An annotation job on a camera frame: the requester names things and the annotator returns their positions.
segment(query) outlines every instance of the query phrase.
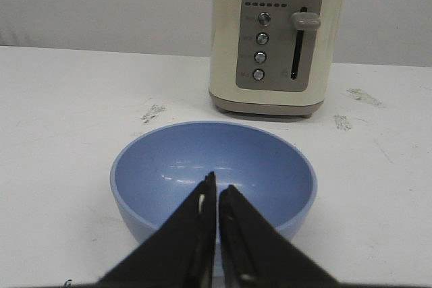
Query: toaster control panel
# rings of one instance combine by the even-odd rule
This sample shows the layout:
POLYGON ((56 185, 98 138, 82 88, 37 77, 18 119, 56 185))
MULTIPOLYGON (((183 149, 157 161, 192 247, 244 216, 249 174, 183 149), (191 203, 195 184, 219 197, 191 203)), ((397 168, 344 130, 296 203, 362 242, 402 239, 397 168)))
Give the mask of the toaster control panel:
POLYGON ((242 0, 237 86, 305 90, 320 10, 321 0, 242 0))

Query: wall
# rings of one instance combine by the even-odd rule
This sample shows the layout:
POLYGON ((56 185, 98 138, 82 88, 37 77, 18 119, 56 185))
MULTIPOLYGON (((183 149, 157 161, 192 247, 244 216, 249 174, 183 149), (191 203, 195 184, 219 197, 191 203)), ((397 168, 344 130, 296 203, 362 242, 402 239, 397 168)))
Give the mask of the wall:
MULTIPOLYGON (((208 56, 211 0, 0 0, 0 44, 208 56)), ((334 61, 432 66, 431 0, 345 0, 334 61)))

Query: table surface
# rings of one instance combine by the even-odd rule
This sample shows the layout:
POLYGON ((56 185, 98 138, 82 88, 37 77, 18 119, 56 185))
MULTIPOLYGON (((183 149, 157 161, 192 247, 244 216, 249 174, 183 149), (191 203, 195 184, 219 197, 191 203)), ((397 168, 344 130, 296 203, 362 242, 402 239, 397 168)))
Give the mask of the table surface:
POLYGON ((222 114, 209 58, 0 48, 0 287, 94 282, 137 243, 109 187, 122 148, 158 127, 267 130, 315 168, 292 243, 342 282, 432 283, 432 68, 333 64, 310 118, 222 114))

